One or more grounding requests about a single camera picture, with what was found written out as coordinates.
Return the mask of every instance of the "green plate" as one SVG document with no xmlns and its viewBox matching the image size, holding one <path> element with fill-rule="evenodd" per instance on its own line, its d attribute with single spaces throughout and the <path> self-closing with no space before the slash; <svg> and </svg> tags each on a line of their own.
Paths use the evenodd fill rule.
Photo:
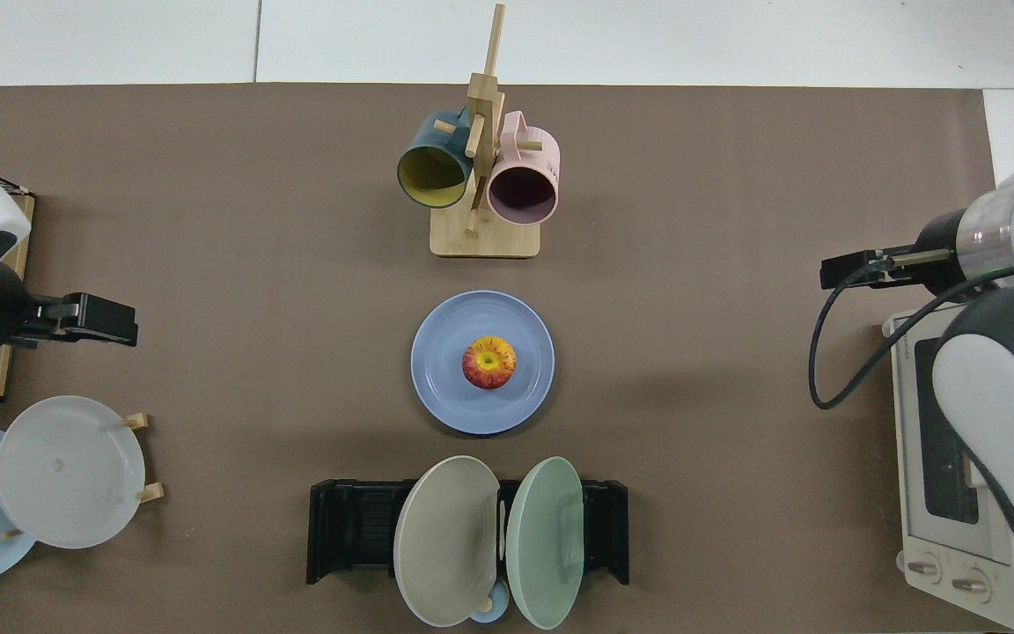
<svg viewBox="0 0 1014 634">
<path fill-rule="evenodd" d="M 571 614 L 584 574 L 581 478 L 566 457 L 548 457 L 523 478 L 506 542 L 515 605 L 538 629 L 555 629 Z"/>
</svg>

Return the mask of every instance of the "mug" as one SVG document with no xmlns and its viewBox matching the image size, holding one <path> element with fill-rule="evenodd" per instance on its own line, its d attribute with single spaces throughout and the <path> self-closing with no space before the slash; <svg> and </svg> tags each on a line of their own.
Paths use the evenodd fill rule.
<svg viewBox="0 0 1014 634">
<path fill-rule="evenodd" d="M 528 128 L 523 113 L 515 111 L 504 116 L 499 148 L 488 178 L 491 211 L 512 224 L 547 220 L 558 209 L 558 141 L 546 130 Z"/>
<path fill-rule="evenodd" d="M 472 159 L 463 155 L 468 132 L 467 109 L 430 114 L 397 161 L 403 192 L 431 208 L 455 204 L 472 173 Z"/>
</svg>

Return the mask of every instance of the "pink mug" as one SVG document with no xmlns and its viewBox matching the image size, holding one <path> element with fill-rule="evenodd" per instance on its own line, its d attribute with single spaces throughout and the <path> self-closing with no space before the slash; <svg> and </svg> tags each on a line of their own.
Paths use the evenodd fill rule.
<svg viewBox="0 0 1014 634">
<path fill-rule="evenodd" d="M 558 141 L 528 128 L 519 111 L 504 116 L 499 157 L 488 178 L 488 206 L 512 224 L 542 222 L 558 209 Z"/>
</svg>

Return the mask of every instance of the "apple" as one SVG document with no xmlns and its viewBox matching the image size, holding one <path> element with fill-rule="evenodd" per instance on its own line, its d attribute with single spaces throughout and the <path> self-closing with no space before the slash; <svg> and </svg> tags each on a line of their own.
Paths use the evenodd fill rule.
<svg viewBox="0 0 1014 634">
<path fill-rule="evenodd" d="M 468 382 L 484 390 L 503 386 L 515 372 L 515 349 L 502 337 L 481 337 L 467 346 L 459 365 Z"/>
</svg>

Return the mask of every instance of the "oven door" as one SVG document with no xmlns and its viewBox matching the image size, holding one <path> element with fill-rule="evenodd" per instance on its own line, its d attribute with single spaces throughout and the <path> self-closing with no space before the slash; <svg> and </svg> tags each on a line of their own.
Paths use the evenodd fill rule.
<svg viewBox="0 0 1014 634">
<path fill-rule="evenodd" d="M 904 529 L 913 538 L 1009 564 L 1011 535 L 1004 514 L 933 394 L 937 338 L 962 308 L 949 305 L 930 313 L 894 346 Z"/>
</svg>

